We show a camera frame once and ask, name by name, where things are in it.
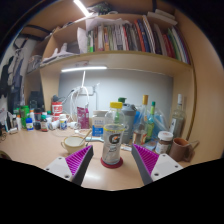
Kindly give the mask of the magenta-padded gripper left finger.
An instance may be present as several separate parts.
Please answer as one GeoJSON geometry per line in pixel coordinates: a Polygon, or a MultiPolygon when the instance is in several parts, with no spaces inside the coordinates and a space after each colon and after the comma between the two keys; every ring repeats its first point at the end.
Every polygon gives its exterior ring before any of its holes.
{"type": "Polygon", "coordinates": [[[80,186],[93,155],[90,145],[67,157],[57,157],[45,170],[80,186]]]}

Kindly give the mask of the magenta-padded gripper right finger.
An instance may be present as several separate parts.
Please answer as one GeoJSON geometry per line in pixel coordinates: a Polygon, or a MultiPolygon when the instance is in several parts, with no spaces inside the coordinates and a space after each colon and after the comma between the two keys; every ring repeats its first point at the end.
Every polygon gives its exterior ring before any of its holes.
{"type": "Polygon", "coordinates": [[[136,144],[132,145],[131,153],[145,185],[182,169],[169,155],[158,155],[136,144]]]}

